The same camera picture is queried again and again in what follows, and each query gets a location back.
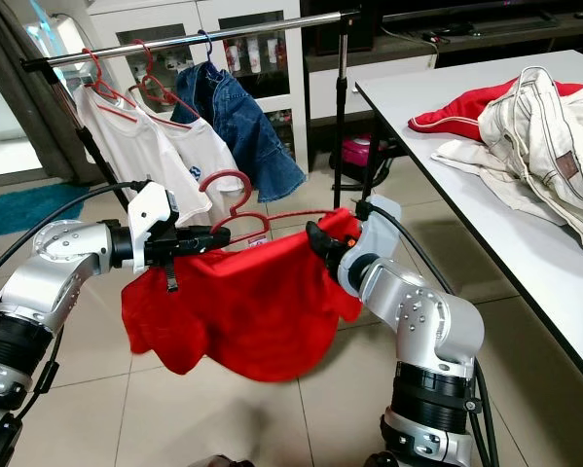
metal pole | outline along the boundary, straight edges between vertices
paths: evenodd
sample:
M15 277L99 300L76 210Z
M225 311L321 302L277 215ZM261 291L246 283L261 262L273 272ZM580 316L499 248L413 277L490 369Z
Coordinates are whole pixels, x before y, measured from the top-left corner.
M376 159L378 158L378 147L380 146L380 119L376 115L373 120L373 133L369 144L369 157L365 167L365 184L362 188L362 199L366 199L371 194L373 181L376 172Z
M90 131L85 126L81 125L79 117L77 116L77 108L75 106L75 102L68 93L68 90L57 78L57 75L50 66L44 65L42 71L45 76L45 79L49 83L49 86L51 86L51 89L55 95L57 103L72 121L77 136L84 144L84 147L88 150L91 157L94 159L94 163L96 163L96 166L98 167L98 170L100 170L100 173L103 175L103 177L105 177L107 183L109 184L118 183L118 180L116 180L116 176L114 175L114 172L112 171L111 167L100 154L100 150L98 149L98 146L96 146L96 142L94 141L94 138L92 138ZM125 193L122 190L120 190L114 192L114 194L118 198L118 201L122 205L123 209L127 211L128 199Z
M194 44L203 44L211 41L220 41L222 39L233 39L236 37L247 36L252 34L260 34L263 32L280 31L285 29L293 29L297 27L318 26L319 24L328 24L337 22L342 18L341 12L326 13L324 15L315 15L305 18L293 18L283 21L271 21L263 24L256 24L253 26L238 27L235 29L225 29L223 31L214 31L208 33L207 36L203 34L195 34L192 36L176 37L173 39L162 39L159 41L146 42L144 46L139 44L130 44L127 46L111 47L108 49L99 49L92 51L98 58L111 58L114 56L125 56L132 54L140 54L143 47L148 48L151 52L162 51L180 46L191 46ZM90 61L89 54L70 54L52 56L49 58L37 58L34 60L24 60L22 67L26 71L36 71L43 66L49 65L51 67L70 65L73 63L80 63L82 61Z
M334 208L341 206L341 171L343 168L343 132L346 122L347 29L351 19L341 17L339 32L339 77L337 78L337 129L334 155Z

cord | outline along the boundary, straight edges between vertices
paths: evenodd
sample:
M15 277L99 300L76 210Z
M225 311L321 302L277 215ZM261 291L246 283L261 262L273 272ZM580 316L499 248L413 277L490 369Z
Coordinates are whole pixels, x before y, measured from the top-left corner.
M427 254L424 252L419 243L412 237L408 230L401 225L401 223L387 211L379 206L375 206L368 201L358 201L356 204L356 209L360 209L361 213L367 213L367 211L374 211L383 216L388 222L390 222L397 230L406 237L406 239L413 246L415 251L423 259L429 270L436 276L441 287L445 289L448 294L455 295L454 289L449 285L445 276L436 268L433 262L429 259ZM482 372L481 364L479 360L475 358L475 378L479 383L479 394L482 400L482 409L484 412L484 421L486 425L486 436L488 438L489 449L486 449L486 443L482 437L482 432L479 424L479 418L476 413L469 412L469 419L471 422L471 427L473 429L473 437L475 438L475 443L477 445L477 450L482 459L482 465L484 467L499 467L498 464L498 453L496 448L496 437L494 434L494 424L492 422L492 410L490 405L490 396L488 394L488 387L486 386L486 380L484 379L484 374Z
M71 17L67 13L53 13L50 15L50 18L57 18L57 17L71 18L73 20L73 22L75 23L75 25L77 26L77 28L81 31L81 33L84 35L84 37L88 41L88 46L92 47L92 41L90 40L90 36L86 33L86 29L81 27L80 22L78 22L76 19L74 19L73 17Z
M53 350L51 351L51 357L49 357L49 360L45 364L45 368L43 368L42 370L42 374L40 375L38 381L36 382L36 385L34 386L34 393L29 398L29 402L27 402L25 407L23 407L22 410L18 413L17 420L22 420L22 418L27 415L27 413L36 403L41 394L46 394L47 392L49 392L49 389L51 388L51 383L54 380L53 377L57 372L57 368L59 368L59 365L55 362L55 359L57 358L57 353L59 352L59 347L61 346L61 338L63 337L63 335L64 327L62 326L61 329L59 330L59 333L57 333L57 337L55 338L55 344Z
M43 227L45 227L47 224L49 224L55 217L57 217L58 215L60 215L64 211L67 211L68 209L70 209L74 205L76 205L82 201L85 201L86 199L97 197L98 195L102 195L103 193L116 192L116 191L121 190L123 188L131 188L132 190L136 190L137 192L139 192L140 190L142 190L142 188L144 188L144 186L146 186L147 183L148 183L148 181L116 183L113 185L109 185L107 187L97 188L96 190L92 190L91 192L87 192L85 195L81 195L80 197L75 198L72 201L67 202L66 204L61 206L59 209L57 209L56 211L49 214L42 221L40 221L38 224L36 224L31 229L29 229L21 238L19 238L17 241L15 241L13 243L13 245L10 248L8 248L3 255L1 255L0 268L6 263L6 261L8 261L10 259L10 257L12 257L12 255L14 255L17 252L17 250L19 248L21 248L22 245L25 244L25 242L27 240L29 240L32 236L34 236L36 233L38 233L38 231L40 231Z
M484 411L484 422L486 425L486 438L488 438L490 465L492 467L499 467L496 438L494 437L494 422L492 421L492 410L490 407L490 398L488 396L488 387L486 386L484 372L482 372L482 367L479 364L479 360L477 359L475 359L475 378L479 383L479 394L482 395L480 399L482 400L482 408Z
M438 51L438 46L433 42L423 41L422 39L415 39L413 37L404 36L403 34L395 34L394 32L390 32L389 30L384 28L384 26L380 26L380 29L384 34L390 37L395 37L403 41L414 42L415 44L425 44L426 46L431 47L434 50L434 53L436 54L436 57L434 59L434 66L436 66L436 63L438 63L438 56L440 55L440 52Z

curtain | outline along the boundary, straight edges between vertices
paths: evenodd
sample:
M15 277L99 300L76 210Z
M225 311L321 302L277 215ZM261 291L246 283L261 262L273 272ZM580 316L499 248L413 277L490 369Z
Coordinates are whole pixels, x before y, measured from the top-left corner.
M0 91L36 151L45 172L73 183L102 180L96 165L86 161L75 126L55 100L42 73L27 73L22 58L42 55L17 16L0 0Z

clothing rack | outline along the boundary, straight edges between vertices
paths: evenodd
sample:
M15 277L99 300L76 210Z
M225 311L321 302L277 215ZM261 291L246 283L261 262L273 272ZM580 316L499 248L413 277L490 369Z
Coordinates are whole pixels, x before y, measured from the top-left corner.
M221 41L223 39L233 39L236 37L259 34L262 32L282 31L286 29L318 26L319 24L329 24L338 22L339 29L339 76L337 77L337 128L336 128L336 146L335 146L335 175L334 175L334 207L341 205L341 169L343 157L343 131L345 123L345 106L347 91L347 31L351 22L359 18L359 10L345 10L340 12L327 13L324 15L315 15L304 18L292 18L282 21L271 21L254 26L244 26L234 29L224 29L221 31L209 32L208 34L195 34L191 36L177 37L172 39L162 39L159 41L149 41L144 44L134 44L127 46L112 47L92 51L98 59L111 58L115 56L126 56L139 54L146 49L151 52L172 49L176 47L185 47L194 44L208 43L209 41ZM54 72L55 67L79 63L82 61L92 60L90 54L68 54L52 57L36 58L33 60L22 60L22 68L27 72L42 72L45 79L52 87L57 101L63 107L68 117L75 125L79 139L84 143L85 148L90 153L94 162L98 166L105 180L112 184L117 183L116 176L109 164L100 154L100 150L90 131L81 124L77 116L75 103L68 90L62 85ZM367 177L365 184L371 184L372 177ZM118 197L121 205L127 210L128 200L122 191L114 192Z

white t-shirt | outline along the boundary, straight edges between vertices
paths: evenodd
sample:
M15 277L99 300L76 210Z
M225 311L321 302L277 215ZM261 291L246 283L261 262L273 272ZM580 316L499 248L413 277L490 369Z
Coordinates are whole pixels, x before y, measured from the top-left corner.
M103 158L119 181L150 177L174 192L179 208L177 226L206 212L212 203L181 160L172 143L151 119L137 109L126 109L106 101L91 88L74 91L77 113L88 127ZM98 107L101 105L120 114ZM133 190L125 190L129 199Z
M156 114L142 101L138 92L127 91L126 96L146 115L157 118L155 122L199 183L220 170L238 170L228 146L205 119L198 118L189 123L189 128L177 126ZM211 209L206 215L200 214L192 218L191 224L215 224L229 217L229 209L238 201L242 189L243 183L236 177L227 176L215 180L206 190L212 202Z

